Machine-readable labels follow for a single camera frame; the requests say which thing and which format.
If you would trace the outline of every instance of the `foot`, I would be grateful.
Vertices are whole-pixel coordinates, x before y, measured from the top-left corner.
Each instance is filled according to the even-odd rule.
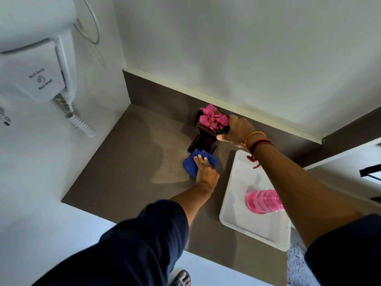
[[[191,277],[187,271],[181,271],[174,279],[172,286],[191,286]]]

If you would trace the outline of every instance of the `cleaning cloth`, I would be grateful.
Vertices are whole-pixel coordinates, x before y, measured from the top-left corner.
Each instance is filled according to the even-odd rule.
[[[199,154],[201,154],[202,158],[207,157],[209,163],[211,164],[211,166],[213,168],[215,168],[217,163],[218,163],[218,159],[216,159],[210,153],[207,153],[206,151],[199,151],[198,149],[195,149],[195,151],[193,153],[191,153],[190,156],[188,156],[188,158],[186,158],[183,161],[184,169],[194,178],[197,176],[198,168],[197,168],[197,165],[196,165],[195,161],[193,160],[193,158]]]

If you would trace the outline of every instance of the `sleeve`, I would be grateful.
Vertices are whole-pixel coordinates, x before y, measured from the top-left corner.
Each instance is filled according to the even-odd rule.
[[[97,244],[55,266],[34,286],[167,285],[188,232],[183,208],[174,201],[157,201],[138,217],[108,230]]]
[[[381,285],[381,217],[365,216],[322,235],[304,258],[323,286]]]

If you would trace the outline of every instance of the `pink bottle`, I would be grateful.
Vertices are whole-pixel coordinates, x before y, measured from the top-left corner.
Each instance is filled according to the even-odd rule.
[[[246,206],[256,214],[265,214],[284,210],[282,202],[273,189],[253,191],[245,196]]]

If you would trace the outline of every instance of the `white tray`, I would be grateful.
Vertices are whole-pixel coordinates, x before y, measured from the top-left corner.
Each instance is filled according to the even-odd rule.
[[[243,150],[236,152],[219,220],[227,227],[287,251],[290,247],[291,221],[286,212],[258,215],[245,204],[246,193],[274,189],[262,167],[253,169],[256,163],[249,161],[248,155]]]

